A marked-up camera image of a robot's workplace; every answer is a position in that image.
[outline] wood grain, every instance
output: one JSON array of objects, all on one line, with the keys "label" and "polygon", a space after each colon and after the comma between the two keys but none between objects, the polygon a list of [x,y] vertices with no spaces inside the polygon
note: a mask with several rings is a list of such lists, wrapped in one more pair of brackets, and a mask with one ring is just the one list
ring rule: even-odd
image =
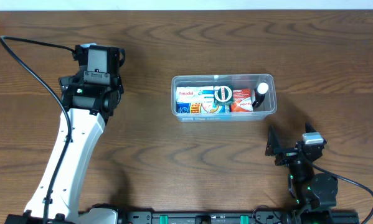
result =
[{"label": "wood grain", "polygon": [[[287,169],[265,157],[267,129],[292,144],[310,121],[328,140],[318,165],[373,190],[373,11],[0,12],[0,35],[126,49],[125,95],[92,155],[80,209],[291,205]],[[55,91],[77,63],[60,49],[10,42]],[[278,111],[264,121],[180,123],[176,75],[271,73]],[[54,145],[60,109],[0,44],[0,223],[21,214]],[[337,208],[360,219],[370,195],[339,183]]]}]

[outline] clear plastic bin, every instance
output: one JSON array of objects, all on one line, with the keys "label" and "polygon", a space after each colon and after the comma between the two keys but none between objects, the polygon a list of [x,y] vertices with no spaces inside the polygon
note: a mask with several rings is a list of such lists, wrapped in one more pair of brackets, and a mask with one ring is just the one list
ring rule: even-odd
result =
[{"label": "clear plastic bin", "polygon": [[[269,89],[264,102],[254,108],[253,112],[228,113],[178,113],[176,103],[177,87],[222,86],[232,85],[234,90],[249,88],[251,91],[261,82],[268,84]],[[172,79],[171,85],[172,113],[182,122],[198,121],[255,121],[263,120],[276,111],[276,91],[273,77],[270,74],[240,74],[240,75],[183,75]]]}]

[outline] white wall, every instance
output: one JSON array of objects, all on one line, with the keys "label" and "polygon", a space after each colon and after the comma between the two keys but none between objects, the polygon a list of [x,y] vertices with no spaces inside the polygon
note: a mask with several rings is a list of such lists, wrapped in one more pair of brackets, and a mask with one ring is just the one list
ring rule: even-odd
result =
[{"label": "white wall", "polygon": [[0,11],[373,9],[373,0],[0,0]]}]

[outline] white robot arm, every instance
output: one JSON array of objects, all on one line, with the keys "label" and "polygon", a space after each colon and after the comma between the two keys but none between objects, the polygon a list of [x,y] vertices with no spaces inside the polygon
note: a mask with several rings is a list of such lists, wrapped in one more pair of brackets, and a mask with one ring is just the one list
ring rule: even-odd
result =
[{"label": "white robot arm", "polygon": [[[73,76],[59,78],[61,99],[7,46],[6,39],[71,51],[80,70]],[[95,207],[79,216],[78,201],[93,148],[124,92],[120,67],[125,61],[125,51],[96,44],[76,45],[73,50],[7,36],[1,36],[0,41],[12,57],[46,87],[63,111],[54,149],[35,194],[23,216],[8,215],[5,223],[117,224],[118,209]]]},{"label": "white robot arm", "polygon": [[[93,211],[78,218],[78,201],[85,173],[93,148],[105,129],[105,122],[100,114],[92,115],[89,110],[70,109],[68,111],[73,126],[72,141],[57,174],[49,205],[49,219],[62,214],[66,221],[73,223],[117,223],[117,213],[114,210],[94,208]],[[44,200],[47,187],[58,163],[67,135],[67,123],[62,113],[60,127],[54,150],[50,156],[44,176],[29,203],[25,208],[31,211],[33,217],[43,217]],[[91,215],[99,216],[91,222]]]}]

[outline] red and white box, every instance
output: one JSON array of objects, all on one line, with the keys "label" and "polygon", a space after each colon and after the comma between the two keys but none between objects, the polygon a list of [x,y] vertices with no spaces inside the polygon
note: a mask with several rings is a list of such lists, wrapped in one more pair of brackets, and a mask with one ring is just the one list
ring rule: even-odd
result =
[{"label": "red and white box", "polygon": [[234,103],[230,108],[231,112],[252,112],[251,90],[234,90]]}]

